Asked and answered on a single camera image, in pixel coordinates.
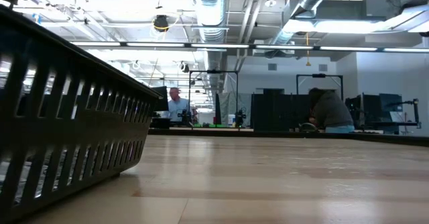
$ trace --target metal frame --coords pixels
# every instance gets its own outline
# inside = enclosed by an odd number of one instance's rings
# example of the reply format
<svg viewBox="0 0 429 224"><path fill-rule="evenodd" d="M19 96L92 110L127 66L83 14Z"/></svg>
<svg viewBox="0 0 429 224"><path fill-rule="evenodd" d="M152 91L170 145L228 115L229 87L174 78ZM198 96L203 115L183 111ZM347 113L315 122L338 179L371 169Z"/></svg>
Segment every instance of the metal frame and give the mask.
<svg viewBox="0 0 429 224"><path fill-rule="evenodd" d="M327 52L370 52L370 53L414 53L427 54L429 48L386 48L386 47L348 47L348 46L307 46L307 45L265 45L265 44L209 44L182 42L72 42L85 49L147 49L147 50L185 50L189 49L241 49L241 50L303 50Z"/></svg>
<svg viewBox="0 0 429 224"><path fill-rule="evenodd" d="M343 86L343 76L342 75L327 75L327 74L297 74L296 75L296 94L299 95L300 94L300 86L302 85L302 83L304 83L304 81L306 80L306 78L302 81L299 82L300 77L301 76L311 76L312 78L326 78L326 77L330 77L331 80L333 80L340 88L341 88L341 100L344 101L344 86ZM338 83L336 80L334 80L333 77L338 77L340 78L340 83Z"/></svg>
<svg viewBox="0 0 429 224"><path fill-rule="evenodd" d="M238 108L239 108L239 72L236 70L190 70L189 71L189 104L188 104L188 112L190 113L190 88L192 87L191 82L192 82L192 73L194 72L198 72L199 74L201 73L207 73L207 74L223 74L223 73L235 73L235 75L237 76L236 81L235 81L235 91L237 94L235 94L235 112L238 112Z"/></svg>

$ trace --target basket slot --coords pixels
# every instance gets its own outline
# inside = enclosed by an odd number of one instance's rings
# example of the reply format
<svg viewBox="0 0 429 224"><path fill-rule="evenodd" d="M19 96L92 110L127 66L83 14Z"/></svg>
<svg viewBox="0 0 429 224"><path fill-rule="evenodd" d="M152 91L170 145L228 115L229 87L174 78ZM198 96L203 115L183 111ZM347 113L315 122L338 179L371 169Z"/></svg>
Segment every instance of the basket slot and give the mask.
<svg viewBox="0 0 429 224"><path fill-rule="evenodd" d="M135 99L130 98L127 105L127 112L123 121L130 122L133 112L135 112Z"/></svg>
<svg viewBox="0 0 429 224"><path fill-rule="evenodd" d="M78 158L76 160L76 164L74 166L72 183L80 180L80 173L82 172L82 165L83 165L83 162L84 162L84 159L85 159L87 153L88 153L88 147L83 148L81 146L79 149L79 155L78 155Z"/></svg>
<svg viewBox="0 0 429 224"><path fill-rule="evenodd" d="M106 111L113 112L116 98L117 98L117 91L116 89L113 89L107 101Z"/></svg>
<svg viewBox="0 0 429 224"><path fill-rule="evenodd" d="M75 145L69 146L69 148L67 149L67 155L63 163L61 177L58 181L58 188L65 187L69 183L69 180L72 178L74 171L74 166L72 164L76 163L76 161L73 160L77 159L78 153L79 149L76 149Z"/></svg>
<svg viewBox="0 0 429 224"><path fill-rule="evenodd" d="M124 144L125 142L122 142L122 141L119 142L118 152L116 153L116 157L115 157L115 165L113 165L113 167L117 167L121 165L121 157L122 157Z"/></svg>
<svg viewBox="0 0 429 224"><path fill-rule="evenodd" d="M141 113L141 104L143 103L143 101L138 101L137 106L136 106L136 110L135 110L135 115L134 115L134 119L132 119L132 123L138 123L139 122L139 118L140 118L140 113Z"/></svg>
<svg viewBox="0 0 429 224"><path fill-rule="evenodd" d="M94 159L100 152L99 148L99 144L97 144L96 146L91 146L90 152L88 154L88 159L86 160L86 164L84 166L83 178L88 178L93 173Z"/></svg>
<svg viewBox="0 0 429 224"><path fill-rule="evenodd" d="M50 100L48 103L48 108L46 110L46 117L49 119L56 118L58 115L58 110L60 108L62 94L65 87L67 75L65 71L60 71L57 73L52 86Z"/></svg>
<svg viewBox="0 0 429 224"><path fill-rule="evenodd" d="M104 87L103 95L100 97L99 105L97 106L98 111L106 111L110 94L111 94L110 89L107 87Z"/></svg>
<svg viewBox="0 0 429 224"><path fill-rule="evenodd" d="M137 110L138 110L138 106L139 106L140 101L137 99L134 99L133 104L131 106L131 116L129 117L129 121L130 123L134 123L135 121L135 116L137 114Z"/></svg>
<svg viewBox="0 0 429 224"><path fill-rule="evenodd" d="M135 153L135 141L133 141L133 144L131 144L131 151L129 152L128 159L127 159L128 162L132 161L132 157L134 156L134 153Z"/></svg>
<svg viewBox="0 0 429 224"><path fill-rule="evenodd" d="M133 160L135 160L135 157L138 155L138 151L139 151L139 147L140 147L140 141L136 141L135 142L135 148L134 148L134 153L133 153Z"/></svg>
<svg viewBox="0 0 429 224"><path fill-rule="evenodd" d="M1 114L4 118L15 117L17 106L21 96L22 82L27 73L28 62L21 56L15 55L7 77L4 96L1 100Z"/></svg>
<svg viewBox="0 0 429 224"><path fill-rule="evenodd" d="M86 106L87 109L96 109L97 105L99 104L100 94L102 91L102 87L99 83L95 85L94 91L91 93L88 105Z"/></svg>
<svg viewBox="0 0 429 224"><path fill-rule="evenodd" d="M36 151L33 158L32 167L29 170L27 183L22 194L22 202L31 201L36 197L36 189L39 184L39 179L42 174L42 167L45 162L46 146L42 145Z"/></svg>
<svg viewBox="0 0 429 224"><path fill-rule="evenodd" d="M121 99L121 107L119 108L119 114L126 114L127 107L128 107L128 100L129 97L122 97Z"/></svg>
<svg viewBox="0 0 429 224"><path fill-rule="evenodd" d="M113 105L113 112L114 113L118 113L119 110L121 109L121 104L122 104L122 98L123 98L123 93L117 93L117 96L115 98L115 104Z"/></svg>
<svg viewBox="0 0 429 224"><path fill-rule="evenodd" d="M99 150L102 150L102 152L97 155L97 158L95 160L95 166L93 168L93 175L98 174L101 171L101 165L103 164L103 160L105 159L106 151L107 151L108 147L109 147L109 144L106 144L106 143L103 145L100 145Z"/></svg>
<svg viewBox="0 0 429 224"><path fill-rule="evenodd" d="M62 155L62 146L57 144L54 148L54 151L51 155L51 160L48 164L48 169L46 170L45 182L43 184L42 196L50 194L54 188L55 177L58 169L58 164L60 163L60 158Z"/></svg>
<svg viewBox="0 0 429 224"><path fill-rule="evenodd" d="M25 116L31 118L39 117L49 73L49 68L47 66L38 66L32 84L32 89L28 96L25 108Z"/></svg>
<svg viewBox="0 0 429 224"><path fill-rule="evenodd" d="M109 157L109 163L107 164L107 169L113 168L115 166L116 155L118 152L119 142L115 142L112 147L112 151Z"/></svg>
<svg viewBox="0 0 429 224"><path fill-rule="evenodd" d="M143 120L141 121L142 124L146 124L146 121L148 120L148 114L150 110L150 103L146 104L145 113L143 114Z"/></svg>
<svg viewBox="0 0 429 224"><path fill-rule="evenodd" d="M123 151L122 151L122 154L121 154L121 161L119 161L119 165L124 164L125 160L127 159L128 146L129 146L129 142L125 141L123 143Z"/></svg>
<svg viewBox="0 0 429 224"><path fill-rule="evenodd" d="M109 165L109 160L112 154L113 144L109 143L106 145L106 151L105 155L103 157L103 163L101 164L100 171L104 171L107 169L107 166Z"/></svg>
<svg viewBox="0 0 429 224"><path fill-rule="evenodd" d="M98 146L90 146L88 156L86 157L85 165L82 168L83 175L80 174L82 176L80 178L81 180L90 176L91 168L93 167L94 155L96 152L98 152Z"/></svg>
<svg viewBox="0 0 429 224"><path fill-rule="evenodd" d="M6 178L3 182L3 188L0 194L0 213L3 213L3 210L8 210L12 206L15 200L15 194L18 190L19 179L28 151L26 146L18 146L18 148L18 150L13 151Z"/></svg>
<svg viewBox="0 0 429 224"><path fill-rule="evenodd" d="M139 121L138 123L143 123L144 120L144 116L145 116L145 111L146 111L146 107L147 107L147 103L143 102L141 104L141 111L140 111L140 116L139 116Z"/></svg>
<svg viewBox="0 0 429 224"><path fill-rule="evenodd" d="M92 88L91 79L87 78L82 88L82 94L78 97L78 106L77 106L75 118L78 118L79 114L86 109L86 106L88 105L88 100L90 97L91 88Z"/></svg>
<svg viewBox="0 0 429 224"><path fill-rule="evenodd" d="M72 74L72 79L70 81L70 86L68 91L61 101L61 107L58 112L59 118L64 119L73 119L74 107L76 105L76 98L78 95L79 86L81 85L80 78L77 74Z"/></svg>

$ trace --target ventilation duct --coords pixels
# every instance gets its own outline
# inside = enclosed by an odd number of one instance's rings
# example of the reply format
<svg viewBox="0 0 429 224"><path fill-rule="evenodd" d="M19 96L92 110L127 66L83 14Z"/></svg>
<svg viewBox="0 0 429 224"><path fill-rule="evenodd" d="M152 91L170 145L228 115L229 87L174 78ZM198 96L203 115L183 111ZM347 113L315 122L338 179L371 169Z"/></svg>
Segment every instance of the ventilation duct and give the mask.
<svg viewBox="0 0 429 224"><path fill-rule="evenodd" d="M312 18L316 15L317 6L322 3L323 0L289 0L286 3L285 11L284 11L284 22L285 25L283 29L281 29L277 35L273 38L270 44L284 45L289 42L295 32L288 31L288 21L293 16L300 17L309 17ZM279 50L269 51L265 53L266 58L273 58L275 56L284 55L283 52Z"/></svg>
<svg viewBox="0 0 429 224"><path fill-rule="evenodd" d="M196 16L198 24L201 26L220 26L225 17L225 0L195 0ZM219 29L202 28L200 29L201 41L204 43L223 43L225 40L225 31ZM221 69L223 52L206 51L204 64L207 70ZM208 81L212 90L221 90L222 84L219 82L219 76L208 75Z"/></svg>

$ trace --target gray shirt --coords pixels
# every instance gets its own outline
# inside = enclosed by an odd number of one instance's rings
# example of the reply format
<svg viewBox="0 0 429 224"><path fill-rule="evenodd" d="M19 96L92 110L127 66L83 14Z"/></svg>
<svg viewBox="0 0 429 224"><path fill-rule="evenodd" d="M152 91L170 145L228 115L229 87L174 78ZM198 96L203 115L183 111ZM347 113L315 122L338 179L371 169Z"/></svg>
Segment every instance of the gray shirt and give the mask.
<svg viewBox="0 0 429 224"><path fill-rule="evenodd" d="M170 118L171 121L182 121L182 117L178 117L177 114L182 113L183 110L188 111L188 105L188 99L179 98L179 101L170 100L168 102L168 118Z"/></svg>
<svg viewBox="0 0 429 224"><path fill-rule="evenodd" d="M353 126L350 111L341 98L334 92L323 94L314 106L314 117L323 127Z"/></svg>

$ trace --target table surface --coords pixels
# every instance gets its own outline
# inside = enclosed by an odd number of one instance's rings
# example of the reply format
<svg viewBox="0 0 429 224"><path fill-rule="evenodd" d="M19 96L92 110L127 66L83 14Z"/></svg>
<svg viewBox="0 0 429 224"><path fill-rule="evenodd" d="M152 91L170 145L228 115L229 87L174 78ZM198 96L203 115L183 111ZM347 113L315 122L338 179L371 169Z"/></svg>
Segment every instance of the table surface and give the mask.
<svg viewBox="0 0 429 224"><path fill-rule="evenodd" d="M429 223L429 148L149 135L141 162L28 223Z"/></svg>

